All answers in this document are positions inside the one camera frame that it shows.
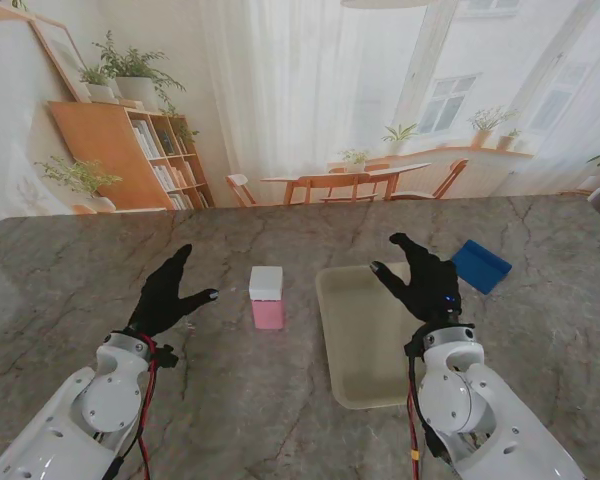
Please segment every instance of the ceiling lamp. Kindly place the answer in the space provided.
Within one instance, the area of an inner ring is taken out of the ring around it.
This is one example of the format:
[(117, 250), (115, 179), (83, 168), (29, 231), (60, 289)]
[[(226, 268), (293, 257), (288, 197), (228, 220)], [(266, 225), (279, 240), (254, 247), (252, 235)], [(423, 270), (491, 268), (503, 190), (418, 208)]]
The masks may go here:
[(349, 8), (411, 8), (428, 5), (432, 0), (341, 0), (343, 7)]

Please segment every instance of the window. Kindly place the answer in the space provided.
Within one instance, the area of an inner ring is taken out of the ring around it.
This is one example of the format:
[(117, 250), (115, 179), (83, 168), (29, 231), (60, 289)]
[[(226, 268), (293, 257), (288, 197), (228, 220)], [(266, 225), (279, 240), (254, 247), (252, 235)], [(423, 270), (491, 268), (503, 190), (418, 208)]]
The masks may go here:
[(533, 117), (530, 125), (531, 130), (544, 132), (553, 127), (566, 109), (578, 86), (584, 80), (586, 73), (586, 65), (578, 63), (565, 64)]
[(465, 0), (458, 6), (461, 17), (499, 17), (515, 15), (520, 0)]
[(460, 110), (476, 77), (450, 78), (435, 83), (431, 100), (422, 115), (418, 132), (447, 130)]

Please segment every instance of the red cable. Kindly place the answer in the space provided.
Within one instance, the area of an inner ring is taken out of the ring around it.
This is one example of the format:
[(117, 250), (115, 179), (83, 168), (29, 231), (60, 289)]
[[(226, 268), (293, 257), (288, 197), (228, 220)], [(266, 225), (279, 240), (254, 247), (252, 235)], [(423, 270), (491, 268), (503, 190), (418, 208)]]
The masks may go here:
[[(147, 385), (147, 393), (145, 394), (145, 401), (140, 412), (139, 428), (141, 431), (144, 431), (144, 427), (147, 423), (147, 418), (149, 414), (149, 406), (151, 405), (151, 400), (153, 399), (153, 392), (156, 386), (156, 372), (158, 370), (157, 360), (155, 358), (156, 353), (156, 344), (151, 337), (140, 334), (140, 337), (149, 345), (149, 351), (151, 352), (151, 362), (149, 363), (149, 384)], [(147, 450), (147, 446), (144, 443), (142, 438), (142, 434), (138, 438), (138, 445), (140, 446), (140, 453), (142, 454), (142, 459), (144, 461), (145, 469), (144, 469), (144, 478), (145, 480), (151, 480), (151, 475), (149, 473), (149, 451)]]

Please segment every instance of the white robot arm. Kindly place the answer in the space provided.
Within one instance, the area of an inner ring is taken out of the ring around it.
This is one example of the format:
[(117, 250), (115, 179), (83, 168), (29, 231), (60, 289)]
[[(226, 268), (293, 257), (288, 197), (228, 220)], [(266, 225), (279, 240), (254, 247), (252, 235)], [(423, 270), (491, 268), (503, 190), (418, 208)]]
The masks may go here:
[[(500, 376), (468, 326), (424, 339), (422, 416), (463, 480), (584, 480), (578, 465)], [(488, 439), (477, 448), (467, 439)]]
[(67, 378), (2, 454), (0, 480), (115, 477), (114, 460), (138, 420), (138, 375), (149, 368), (150, 345), (112, 333), (97, 358), (97, 372), (86, 367)]

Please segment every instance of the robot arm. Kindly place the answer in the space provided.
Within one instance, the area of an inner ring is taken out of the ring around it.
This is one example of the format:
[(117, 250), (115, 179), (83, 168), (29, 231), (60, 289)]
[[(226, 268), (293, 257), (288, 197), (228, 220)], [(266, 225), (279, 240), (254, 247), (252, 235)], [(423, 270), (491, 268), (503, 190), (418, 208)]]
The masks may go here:
[[(464, 480), (584, 480), (558, 441), (500, 376), (484, 364), (474, 325), (458, 323), (462, 302), (451, 261), (441, 261), (404, 233), (390, 241), (402, 248), (409, 285), (380, 262), (378, 279), (425, 324), (405, 346), (415, 391), (415, 359), (426, 366), (415, 409), (434, 456), (450, 462)], [(475, 440), (487, 440), (477, 445)]]
[[(112, 332), (98, 348), (97, 371), (86, 367), (65, 380), (0, 457), (0, 480), (111, 480), (117, 475), (133, 442), (142, 444), (142, 419), (153, 390), (150, 381), (143, 403), (139, 375), (147, 370), (155, 375), (158, 367), (174, 367), (178, 360), (170, 346), (156, 348), (151, 337), (218, 297), (212, 289), (178, 297), (191, 250), (185, 245), (149, 275), (127, 327)], [(120, 454), (131, 432), (133, 441)]]
[[(422, 415), (464, 480), (583, 480), (584, 474), (533, 412), (484, 364), (472, 328), (425, 338)], [(467, 436), (487, 437), (476, 447)]]
[(102, 480), (134, 429), (141, 405), (138, 376), (149, 346), (112, 333), (98, 348), (98, 371), (65, 380), (0, 457), (0, 480)]

